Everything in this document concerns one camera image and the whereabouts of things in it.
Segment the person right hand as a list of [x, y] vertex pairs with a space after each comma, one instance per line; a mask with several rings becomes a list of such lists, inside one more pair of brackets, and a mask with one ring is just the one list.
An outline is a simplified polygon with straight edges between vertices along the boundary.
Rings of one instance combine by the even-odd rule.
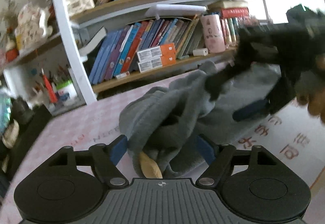
[[302, 72], [295, 85], [296, 100], [300, 106], [307, 105], [307, 111], [312, 117], [317, 117], [324, 125], [324, 55], [316, 57], [317, 71]]

